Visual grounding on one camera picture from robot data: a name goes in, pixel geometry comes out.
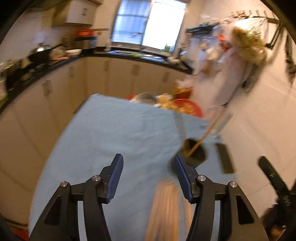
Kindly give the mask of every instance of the kitchen sink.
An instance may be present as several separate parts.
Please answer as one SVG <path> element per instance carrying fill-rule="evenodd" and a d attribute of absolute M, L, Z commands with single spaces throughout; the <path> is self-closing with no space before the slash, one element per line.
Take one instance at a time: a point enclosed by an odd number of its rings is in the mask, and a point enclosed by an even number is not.
<path fill-rule="evenodd" d="M 166 60 L 163 57 L 148 54 L 148 53 L 135 52 L 135 51 L 113 50 L 113 51 L 109 51 L 107 53 L 125 55 L 125 56 L 134 57 L 134 58 L 148 59 L 148 60 L 162 62 L 162 63 L 166 62 Z"/>

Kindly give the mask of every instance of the cabinet handle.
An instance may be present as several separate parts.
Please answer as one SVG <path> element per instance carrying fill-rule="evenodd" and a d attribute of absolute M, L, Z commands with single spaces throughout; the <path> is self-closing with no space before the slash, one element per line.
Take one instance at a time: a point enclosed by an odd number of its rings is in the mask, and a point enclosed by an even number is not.
<path fill-rule="evenodd" d="M 163 77 L 163 82 L 166 83 L 168 81 L 168 78 L 170 76 L 170 72 L 166 72 L 165 76 Z"/>
<path fill-rule="evenodd" d="M 133 66 L 131 68 L 131 75 L 137 76 L 137 75 L 139 75 L 139 72 L 140 72 L 140 66 L 137 64 L 133 64 Z"/>
<path fill-rule="evenodd" d="M 49 96 L 52 92 L 52 82 L 50 80 L 46 80 L 42 83 L 42 88 L 45 96 Z"/>
<path fill-rule="evenodd" d="M 108 71 L 109 70 L 109 60 L 106 60 L 104 62 L 104 71 Z"/>
<path fill-rule="evenodd" d="M 87 8 L 83 8 L 82 15 L 86 16 Z"/>
<path fill-rule="evenodd" d="M 141 67 L 140 67 L 139 65 L 137 65 L 137 68 L 136 68 L 136 76 L 139 75 L 139 73 L 140 73 L 140 69 L 141 69 Z"/>
<path fill-rule="evenodd" d="M 73 66 L 69 67 L 69 77 L 70 78 L 74 77 L 74 67 Z"/>
<path fill-rule="evenodd" d="M 137 65 L 133 64 L 133 66 L 131 67 L 131 75 L 136 75 L 136 68 L 137 68 Z"/>

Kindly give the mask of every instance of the kitchen utensil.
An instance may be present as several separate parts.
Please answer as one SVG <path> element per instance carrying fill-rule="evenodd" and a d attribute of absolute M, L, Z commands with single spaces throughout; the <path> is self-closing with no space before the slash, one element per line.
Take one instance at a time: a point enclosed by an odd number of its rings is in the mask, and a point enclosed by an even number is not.
<path fill-rule="evenodd" d="M 139 102 L 143 104 L 154 105 L 157 103 L 157 100 L 155 96 L 153 96 L 151 93 L 145 92 L 145 93 L 136 95 L 130 100 L 130 102 Z"/>
<path fill-rule="evenodd" d="M 65 52 L 69 57 L 74 57 L 80 55 L 82 53 L 82 49 L 71 49 L 66 50 Z"/>
<path fill-rule="evenodd" d="M 69 56 L 59 57 L 59 58 L 52 58 L 52 61 L 55 61 L 55 60 L 66 60 L 66 59 L 69 59 L 69 58 L 70 58 Z"/>
<path fill-rule="evenodd" d="M 94 30 L 86 29 L 86 30 L 76 30 L 75 36 L 76 37 L 90 37 L 94 35 Z"/>
<path fill-rule="evenodd" d="M 180 150 L 180 153 L 183 155 L 184 159 L 186 160 L 187 165 L 194 168 L 204 163 L 208 157 L 206 149 L 202 144 L 200 144 L 197 147 L 197 149 L 192 153 L 191 156 L 187 156 L 187 152 L 190 151 L 198 142 L 199 140 L 186 139 Z"/>
<path fill-rule="evenodd" d="M 28 59 L 39 65 L 50 61 L 49 53 L 52 50 L 52 47 L 49 45 L 44 45 L 44 43 L 39 43 L 39 46 L 30 51 Z"/>

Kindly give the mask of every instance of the black countertop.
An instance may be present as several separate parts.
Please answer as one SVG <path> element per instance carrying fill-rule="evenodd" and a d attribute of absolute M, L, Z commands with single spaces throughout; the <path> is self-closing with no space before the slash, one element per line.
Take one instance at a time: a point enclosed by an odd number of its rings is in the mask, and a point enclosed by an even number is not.
<path fill-rule="evenodd" d="M 130 49 L 122 49 L 122 48 L 112 48 L 112 50 L 129 50 L 129 51 L 134 51 L 134 52 L 140 52 L 139 50 L 130 50 Z M 30 77 L 27 80 L 19 80 L 16 82 L 14 88 L 8 92 L 7 98 L 4 100 L 0 101 L 0 114 L 8 107 L 24 90 L 26 90 L 30 85 L 34 84 L 37 82 L 40 78 L 44 77 L 48 73 L 56 70 L 57 68 L 68 64 L 72 61 L 75 61 L 79 58 L 83 57 L 109 57 L 109 58 L 122 58 L 122 59 L 130 59 L 134 61 L 140 61 L 140 62 L 145 62 L 145 63 L 150 63 L 150 64 L 156 64 L 160 65 L 163 67 L 167 67 L 170 69 L 175 69 L 177 71 L 184 72 L 186 74 L 191 74 L 192 69 L 188 67 L 186 64 L 184 64 L 188 69 L 183 70 L 179 65 L 171 64 L 168 61 L 166 62 L 159 62 L 159 61 L 153 61 L 153 60 L 148 60 L 148 59 L 143 59 L 143 58 L 138 58 L 138 57 L 132 57 L 128 55 L 121 55 L 121 54 L 112 54 L 112 53 L 106 53 L 103 51 L 102 48 L 97 48 L 95 51 L 94 50 L 83 50 L 82 54 L 77 56 L 77 57 L 71 57 L 70 59 L 67 60 L 60 60 L 58 62 L 51 62 L 50 64 L 44 66 L 41 69 L 36 70 L 35 72 L 30 73 Z M 29 70 L 31 69 L 30 66 L 26 67 L 24 69 L 24 73 L 28 74 Z"/>

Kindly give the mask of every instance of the white bowl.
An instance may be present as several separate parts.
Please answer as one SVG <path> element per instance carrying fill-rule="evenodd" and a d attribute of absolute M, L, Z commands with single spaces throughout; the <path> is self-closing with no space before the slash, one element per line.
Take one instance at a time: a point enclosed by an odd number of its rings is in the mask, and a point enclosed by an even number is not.
<path fill-rule="evenodd" d="M 82 49 L 71 49 L 71 50 L 66 50 L 66 54 L 70 57 L 78 56 L 79 54 L 82 53 Z"/>

